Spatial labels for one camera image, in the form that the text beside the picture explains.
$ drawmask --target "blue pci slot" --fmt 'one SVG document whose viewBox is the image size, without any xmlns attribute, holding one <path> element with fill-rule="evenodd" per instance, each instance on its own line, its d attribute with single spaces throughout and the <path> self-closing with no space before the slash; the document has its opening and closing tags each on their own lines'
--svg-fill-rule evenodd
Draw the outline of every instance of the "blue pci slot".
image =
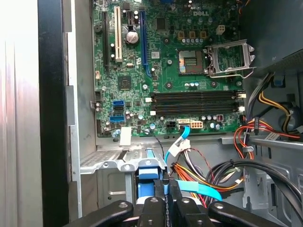
<svg viewBox="0 0 303 227">
<path fill-rule="evenodd" d="M 152 75 L 149 72 L 147 62 L 147 31 L 146 31 L 146 15 L 145 11 L 140 11 L 140 36 L 141 36 L 141 52 L 142 52 L 142 63 L 146 69 L 146 74 L 149 77 Z"/>
<path fill-rule="evenodd" d="M 111 116 L 109 117 L 110 122 L 124 122 L 125 118 L 124 116 Z"/>
</svg>

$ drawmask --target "ram slot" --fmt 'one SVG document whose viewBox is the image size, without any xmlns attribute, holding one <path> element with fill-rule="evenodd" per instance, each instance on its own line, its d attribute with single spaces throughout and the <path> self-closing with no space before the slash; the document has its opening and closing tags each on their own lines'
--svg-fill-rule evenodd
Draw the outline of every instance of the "ram slot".
<svg viewBox="0 0 303 227">
<path fill-rule="evenodd" d="M 108 45 L 108 15 L 107 12 L 102 12 L 102 26 L 103 26 L 103 66 L 107 73 L 109 73 L 109 45 Z"/>
<path fill-rule="evenodd" d="M 150 93 L 152 101 L 161 102 L 205 102 L 228 101 L 239 97 L 242 91 L 196 91 L 196 92 L 168 92 Z"/>
<path fill-rule="evenodd" d="M 116 62 L 122 62 L 121 12 L 119 6 L 114 7 L 114 18 L 115 18 Z"/>
<path fill-rule="evenodd" d="M 212 104 L 212 105 L 157 105 L 152 110 L 156 115 L 173 115 L 173 114 L 207 114 L 207 113 L 232 113 L 238 111 L 238 103 L 229 104 Z"/>
<path fill-rule="evenodd" d="M 142 53 L 142 64 L 146 69 L 146 73 L 149 77 L 152 77 L 148 71 L 147 62 L 147 31 L 146 31 L 146 15 L 145 11 L 140 11 L 140 36 L 141 36 L 141 53 Z"/>
</svg>

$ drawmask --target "blue sata port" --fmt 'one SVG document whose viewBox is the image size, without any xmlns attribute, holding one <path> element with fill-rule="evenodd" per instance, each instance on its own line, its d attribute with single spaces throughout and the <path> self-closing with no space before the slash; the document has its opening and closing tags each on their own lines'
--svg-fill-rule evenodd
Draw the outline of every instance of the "blue sata port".
<svg viewBox="0 0 303 227">
<path fill-rule="evenodd" d="M 124 106 L 123 100 L 113 101 L 113 106 Z"/>
<path fill-rule="evenodd" d="M 109 117 L 110 122 L 124 122 L 124 116 L 111 116 Z"/>
</svg>

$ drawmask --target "white pci slot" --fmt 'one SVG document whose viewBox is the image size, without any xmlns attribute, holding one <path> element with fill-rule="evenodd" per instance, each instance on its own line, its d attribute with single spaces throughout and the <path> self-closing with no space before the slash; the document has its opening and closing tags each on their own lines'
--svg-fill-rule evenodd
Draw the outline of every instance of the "white pci slot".
<svg viewBox="0 0 303 227">
<path fill-rule="evenodd" d="M 114 15 L 115 15 L 116 62 L 122 62 L 121 12 L 119 6 L 114 7 Z"/>
</svg>

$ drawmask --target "screw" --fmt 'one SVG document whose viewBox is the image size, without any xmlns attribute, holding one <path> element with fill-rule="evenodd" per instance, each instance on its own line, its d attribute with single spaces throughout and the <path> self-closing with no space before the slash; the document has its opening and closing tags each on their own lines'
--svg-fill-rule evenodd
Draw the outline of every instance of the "screw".
<svg viewBox="0 0 303 227">
<path fill-rule="evenodd" d="M 156 198 L 151 198 L 151 202 L 159 202 Z"/>
<path fill-rule="evenodd" d="M 122 203 L 119 204 L 119 207 L 120 208 L 125 208 L 125 207 L 128 207 L 128 205 L 125 202 L 122 202 Z"/>
<path fill-rule="evenodd" d="M 182 202 L 184 202 L 184 203 L 189 203 L 189 199 L 183 198 L 183 199 L 182 199 Z"/>
<path fill-rule="evenodd" d="M 223 209 L 223 207 L 224 207 L 224 206 L 223 206 L 222 204 L 220 204 L 220 203 L 215 203 L 214 206 L 215 206 L 216 208 L 220 209 L 220 210 Z"/>
</svg>

